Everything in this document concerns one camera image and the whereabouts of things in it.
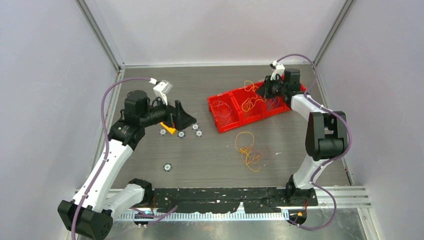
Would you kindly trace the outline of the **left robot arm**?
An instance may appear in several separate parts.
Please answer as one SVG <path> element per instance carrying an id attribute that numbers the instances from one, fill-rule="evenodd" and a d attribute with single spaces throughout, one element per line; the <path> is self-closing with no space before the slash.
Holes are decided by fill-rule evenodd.
<path id="1" fill-rule="evenodd" d="M 72 200 L 62 200 L 57 208 L 67 230 L 92 240 L 104 240 L 114 220 L 129 208 L 137 204 L 148 207 L 153 202 L 152 184 L 138 178 L 132 179 L 114 196 L 108 198 L 107 195 L 124 163 L 145 136 L 147 127 L 164 123 L 182 131 L 197 122 L 185 112 L 179 100 L 170 105 L 157 97 L 155 102 L 156 105 L 152 105 L 143 90 L 127 94 L 120 119 L 111 126 L 94 169 Z"/>

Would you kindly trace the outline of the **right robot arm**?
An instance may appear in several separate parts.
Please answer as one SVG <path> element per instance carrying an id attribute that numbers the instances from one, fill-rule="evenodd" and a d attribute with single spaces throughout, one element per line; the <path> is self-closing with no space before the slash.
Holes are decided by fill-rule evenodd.
<path id="1" fill-rule="evenodd" d="M 291 205 L 299 205 L 311 198 L 316 180 L 349 144 L 345 126 L 346 115 L 318 104 L 309 93 L 301 89 L 300 70 L 276 70 L 264 78 L 255 93 L 264 99 L 280 97 L 291 110 L 307 120 L 305 135 L 306 157 L 296 173 L 290 176 L 284 197 Z"/>

